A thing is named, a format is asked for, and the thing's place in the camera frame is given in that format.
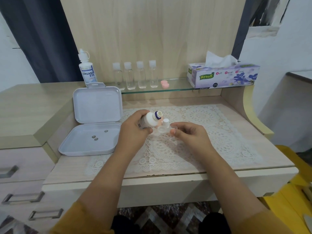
black pants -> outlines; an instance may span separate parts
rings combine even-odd
[[[134,224],[126,216],[117,215],[113,219],[111,229],[115,234],[144,234],[141,232],[138,224]],[[225,216],[220,213],[209,213],[199,224],[198,234],[230,234],[231,230],[227,224]]]

green logo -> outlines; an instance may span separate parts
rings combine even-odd
[[[211,73],[211,74],[203,74],[203,75],[201,75],[199,77],[199,80],[201,80],[201,79],[211,79],[211,78],[213,78],[213,76],[214,76],[214,72]]]
[[[254,64],[249,64],[249,65],[241,65],[240,67],[248,67],[248,66],[253,66]]]

lace pattern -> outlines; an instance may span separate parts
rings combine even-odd
[[[124,110],[120,122],[124,122],[137,109]],[[262,157],[237,131],[216,105],[151,107],[149,110],[161,110],[170,122],[193,122],[205,127],[217,152],[230,166],[260,163]],[[96,174],[109,155],[92,156],[86,174]],[[157,130],[149,135],[143,147],[131,161],[126,174],[150,171],[200,169],[185,144],[169,134],[158,134]]]

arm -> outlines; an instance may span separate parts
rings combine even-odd
[[[110,229],[116,213],[124,173],[147,136],[153,132],[150,128],[138,128],[139,119],[148,112],[136,111],[121,125],[114,154],[78,199],[106,230]]]
[[[178,130],[172,129],[170,133],[181,139],[205,167],[209,181],[232,230],[244,220],[267,211],[267,208],[213,148],[203,126],[189,122],[177,122],[172,125],[177,126]]]

yellow sleeve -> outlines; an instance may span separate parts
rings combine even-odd
[[[293,233],[271,210],[263,211],[243,221],[233,234]]]
[[[50,234],[114,234],[113,230],[105,230],[102,224],[86,210],[79,201],[63,215],[50,230]]]

